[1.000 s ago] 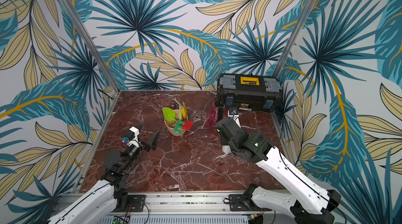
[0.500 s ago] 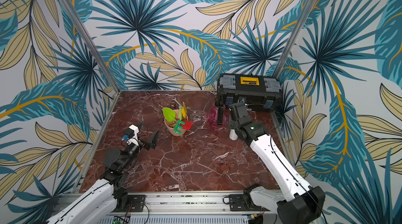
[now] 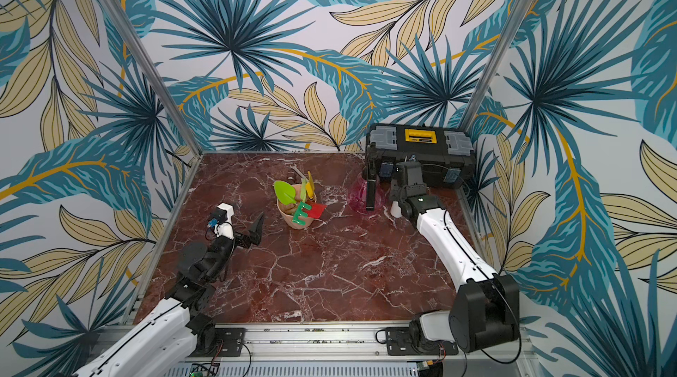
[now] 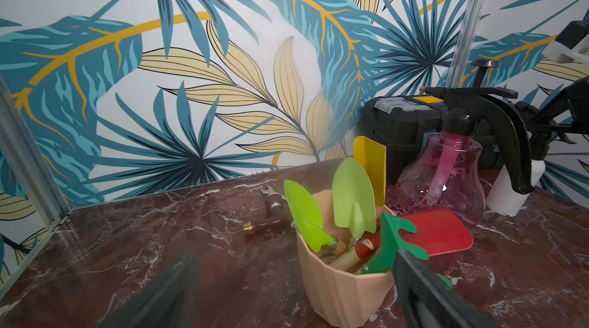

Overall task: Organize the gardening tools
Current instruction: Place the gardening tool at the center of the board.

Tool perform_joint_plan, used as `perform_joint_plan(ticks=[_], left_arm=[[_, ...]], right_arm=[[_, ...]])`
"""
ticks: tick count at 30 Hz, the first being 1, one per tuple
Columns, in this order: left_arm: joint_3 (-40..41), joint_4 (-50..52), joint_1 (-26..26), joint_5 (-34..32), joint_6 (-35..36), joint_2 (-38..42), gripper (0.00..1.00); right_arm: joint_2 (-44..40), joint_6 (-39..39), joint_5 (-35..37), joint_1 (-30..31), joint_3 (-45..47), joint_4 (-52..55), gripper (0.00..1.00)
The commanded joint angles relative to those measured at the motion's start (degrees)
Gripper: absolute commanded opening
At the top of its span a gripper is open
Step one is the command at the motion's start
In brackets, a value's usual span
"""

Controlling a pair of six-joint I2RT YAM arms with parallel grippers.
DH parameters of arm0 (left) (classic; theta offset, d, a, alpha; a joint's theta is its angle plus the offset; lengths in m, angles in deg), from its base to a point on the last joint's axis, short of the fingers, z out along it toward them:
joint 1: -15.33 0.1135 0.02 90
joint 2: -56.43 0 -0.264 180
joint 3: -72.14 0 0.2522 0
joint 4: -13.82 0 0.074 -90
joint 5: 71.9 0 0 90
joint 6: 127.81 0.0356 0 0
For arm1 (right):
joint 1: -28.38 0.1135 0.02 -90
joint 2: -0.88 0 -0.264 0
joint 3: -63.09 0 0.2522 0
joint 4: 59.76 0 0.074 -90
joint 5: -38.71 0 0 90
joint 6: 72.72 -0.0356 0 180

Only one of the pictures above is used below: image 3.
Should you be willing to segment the terracotta plastic flower pot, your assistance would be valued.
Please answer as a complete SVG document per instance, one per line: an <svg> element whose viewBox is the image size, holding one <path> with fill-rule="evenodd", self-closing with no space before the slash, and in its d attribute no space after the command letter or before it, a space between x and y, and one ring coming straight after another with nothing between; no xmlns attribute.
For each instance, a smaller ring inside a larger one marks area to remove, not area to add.
<svg viewBox="0 0 677 377"><path fill-rule="evenodd" d="M291 228L305 229L316 220L312 214L317 211L319 204L309 196L306 181L294 185L275 181L273 188L280 214Z"/></svg>

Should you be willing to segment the white trigger spray bottle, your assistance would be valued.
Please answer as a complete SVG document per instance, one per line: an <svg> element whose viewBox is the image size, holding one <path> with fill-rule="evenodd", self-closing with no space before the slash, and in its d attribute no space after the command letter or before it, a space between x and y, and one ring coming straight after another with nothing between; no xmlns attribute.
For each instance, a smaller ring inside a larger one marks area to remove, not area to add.
<svg viewBox="0 0 677 377"><path fill-rule="evenodd" d="M402 217L402 209L400 208L400 204L398 202L393 202L391 204L391 216L393 216L393 218Z"/></svg>

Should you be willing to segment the pink pressure spray bottle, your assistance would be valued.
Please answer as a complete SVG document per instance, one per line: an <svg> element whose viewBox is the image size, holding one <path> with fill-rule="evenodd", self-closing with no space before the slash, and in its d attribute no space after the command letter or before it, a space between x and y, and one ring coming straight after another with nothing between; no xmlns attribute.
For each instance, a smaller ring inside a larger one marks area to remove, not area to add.
<svg viewBox="0 0 677 377"><path fill-rule="evenodd" d="M349 189L347 196L348 206L358 214L372 215L384 206L384 192L377 184L373 196L373 208L369 209L367 205L368 197L370 196L370 183L359 176L352 188Z"/></svg>

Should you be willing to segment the yellow toy shovel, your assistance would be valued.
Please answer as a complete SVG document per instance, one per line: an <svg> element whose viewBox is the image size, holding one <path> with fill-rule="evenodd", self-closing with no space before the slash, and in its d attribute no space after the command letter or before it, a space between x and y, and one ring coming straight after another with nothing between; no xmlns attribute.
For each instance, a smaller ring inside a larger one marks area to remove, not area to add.
<svg viewBox="0 0 677 377"><path fill-rule="evenodd" d="M305 185L307 198L313 200L315 198L316 189L311 172L307 172L307 183Z"/></svg>

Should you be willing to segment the green toy rake wooden handle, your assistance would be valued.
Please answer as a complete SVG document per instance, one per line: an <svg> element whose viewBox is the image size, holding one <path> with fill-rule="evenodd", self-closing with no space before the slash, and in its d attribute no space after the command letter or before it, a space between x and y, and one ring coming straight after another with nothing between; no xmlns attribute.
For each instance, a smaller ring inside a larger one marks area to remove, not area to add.
<svg viewBox="0 0 677 377"><path fill-rule="evenodd" d="M292 224L296 228L305 228L308 227L313 219L310 218L307 214L310 206L305 202L299 202L294 214L292 216Z"/></svg>

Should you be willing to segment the green toy trowel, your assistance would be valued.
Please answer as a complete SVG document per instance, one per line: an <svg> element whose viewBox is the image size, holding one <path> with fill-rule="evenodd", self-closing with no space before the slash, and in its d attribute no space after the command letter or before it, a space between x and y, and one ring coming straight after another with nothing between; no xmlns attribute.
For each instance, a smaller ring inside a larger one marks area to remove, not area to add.
<svg viewBox="0 0 677 377"><path fill-rule="evenodd" d="M297 203L295 188L286 181L275 181L273 184L274 193L282 205Z"/></svg>

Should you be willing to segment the red toy shovel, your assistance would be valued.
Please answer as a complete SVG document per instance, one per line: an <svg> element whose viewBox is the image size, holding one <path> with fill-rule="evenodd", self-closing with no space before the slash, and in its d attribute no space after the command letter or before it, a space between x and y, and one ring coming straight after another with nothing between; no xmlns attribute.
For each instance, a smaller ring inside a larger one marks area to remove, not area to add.
<svg viewBox="0 0 677 377"><path fill-rule="evenodd" d="M308 210L307 214L310 218L319 219L326 208L327 206L325 204L313 202L310 203L310 209Z"/></svg>

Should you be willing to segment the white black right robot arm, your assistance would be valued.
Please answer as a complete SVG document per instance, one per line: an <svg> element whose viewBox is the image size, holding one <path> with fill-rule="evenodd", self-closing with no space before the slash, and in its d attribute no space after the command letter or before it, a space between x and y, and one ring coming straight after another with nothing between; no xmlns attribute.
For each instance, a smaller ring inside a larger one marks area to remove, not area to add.
<svg viewBox="0 0 677 377"><path fill-rule="evenodd" d="M418 162L400 162L391 177L393 215L408 219L434 248L456 290L448 311L414 319L423 343L451 342L462 352L520 342L519 287L477 254L436 195L428 193Z"/></svg>

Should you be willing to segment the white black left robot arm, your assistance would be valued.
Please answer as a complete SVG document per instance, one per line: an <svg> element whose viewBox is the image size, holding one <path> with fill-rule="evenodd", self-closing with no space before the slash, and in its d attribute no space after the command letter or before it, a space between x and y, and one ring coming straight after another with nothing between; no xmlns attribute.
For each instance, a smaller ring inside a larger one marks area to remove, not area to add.
<svg viewBox="0 0 677 377"><path fill-rule="evenodd" d="M162 376L193 352L206 352L216 336L213 318L204 313L215 293L213 283L226 271L237 248L261 243L266 215L248 232L234 229L234 209L222 203L207 225L209 243L192 242L181 251L177 278L164 299L104 353L73 376Z"/></svg>

